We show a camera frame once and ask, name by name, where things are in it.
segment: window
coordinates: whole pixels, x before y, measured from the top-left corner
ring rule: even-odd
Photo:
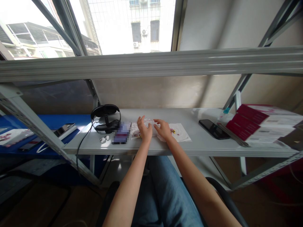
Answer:
[[[160,0],[151,0],[151,4],[153,3],[160,3]]]
[[[132,23],[133,42],[141,42],[141,25],[139,23]]]
[[[130,6],[139,5],[139,0],[129,0],[129,5]]]
[[[74,52],[63,51],[67,57],[75,57]]]
[[[44,58],[48,58],[48,56],[46,55],[45,51],[41,51],[42,55]]]
[[[151,21],[151,42],[159,41],[159,27],[160,27],[159,20]]]
[[[42,2],[61,23],[52,0]],[[66,57],[63,51],[73,52],[31,0],[1,1],[0,41],[14,60]]]
[[[64,57],[64,55],[63,55],[62,51],[57,51],[57,50],[55,50],[55,51],[56,51],[56,53],[57,53],[58,57]]]
[[[176,0],[163,2],[87,0],[86,7],[79,0],[70,1],[80,31],[86,36],[83,41],[87,51],[95,55],[170,51]],[[142,35],[143,29],[148,30],[146,35]]]

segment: smartphone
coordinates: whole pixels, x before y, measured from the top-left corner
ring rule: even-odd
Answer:
[[[215,139],[222,140],[222,139],[229,139],[230,136],[220,129],[217,125],[215,125],[210,120],[200,120],[199,124],[208,131]]]
[[[52,130],[52,132],[57,136],[61,136],[63,133],[65,133],[70,127],[72,127],[73,125],[75,125],[75,123],[69,123],[69,124],[65,124],[63,125],[61,128],[57,129],[57,130]],[[37,137],[35,139],[33,139],[31,142],[28,142],[27,144],[25,144],[24,146],[20,147],[19,149],[22,151],[29,151],[30,149],[36,147],[38,144],[40,144],[42,142],[42,140]]]

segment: white bottle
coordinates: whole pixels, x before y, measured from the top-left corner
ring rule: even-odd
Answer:
[[[222,110],[220,113],[220,116],[217,118],[218,121],[225,121],[227,116],[228,116],[228,112],[229,112],[230,108],[227,107],[225,110]]]

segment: roof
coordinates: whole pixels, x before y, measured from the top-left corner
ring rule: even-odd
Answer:
[[[13,42],[10,40],[10,38],[7,36],[3,28],[0,26],[0,41],[3,43],[10,43],[13,44]]]
[[[63,40],[59,32],[57,32],[57,30],[55,30],[53,27],[45,27],[31,22],[8,24],[8,26],[15,34],[28,33],[29,30],[36,42],[47,42],[47,40],[51,41],[59,39]],[[34,40],[32,40],[30,34],[19,34],[16,36],[19,39],[27,40],[33,42],[34,44]],[[97,44],[91,41],[89,37],[82,35],[82,38],[87,47],[92,49],[98,48]]]

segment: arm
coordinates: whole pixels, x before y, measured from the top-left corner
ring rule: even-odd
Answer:
[[[154,119],[158,133],[166,140],[184,182],[208,226],[241,226],[218,196],[211,184],[186,155],[180,144],[173,138],[167,122]]]
[[[132,224],[146,157],[152,139],[151,124],[147,128],[143,120],[144,116],[139,117],[137,121],[142,144],[114,196],[103,226],[131,226]]]

